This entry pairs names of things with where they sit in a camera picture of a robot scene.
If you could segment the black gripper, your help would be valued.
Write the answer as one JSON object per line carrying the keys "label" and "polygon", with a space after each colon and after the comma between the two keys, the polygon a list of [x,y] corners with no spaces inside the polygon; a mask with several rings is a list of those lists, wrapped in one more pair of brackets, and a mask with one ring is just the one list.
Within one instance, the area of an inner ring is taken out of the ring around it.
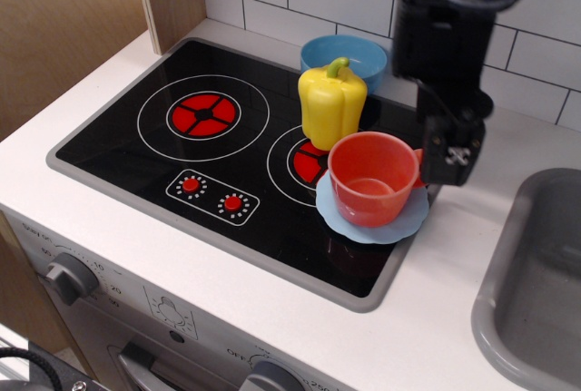
{"label": "black gripper", "polygon": [[493,110],[480,76],[495,22],[452,0],[399,0],[392,72],[418,85],[425,183],[463,186],[477,163]]}

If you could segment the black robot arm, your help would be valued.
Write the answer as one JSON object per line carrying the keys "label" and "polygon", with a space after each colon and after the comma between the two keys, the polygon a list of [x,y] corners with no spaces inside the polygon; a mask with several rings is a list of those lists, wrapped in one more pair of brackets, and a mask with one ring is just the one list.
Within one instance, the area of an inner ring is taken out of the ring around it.
{"label": "black robot arm", "polygon": [[461,186],[476,165],[494,109],[480,80],[497,14],[519,0],[398,1],[391,69],[417,86],[419,177]]}

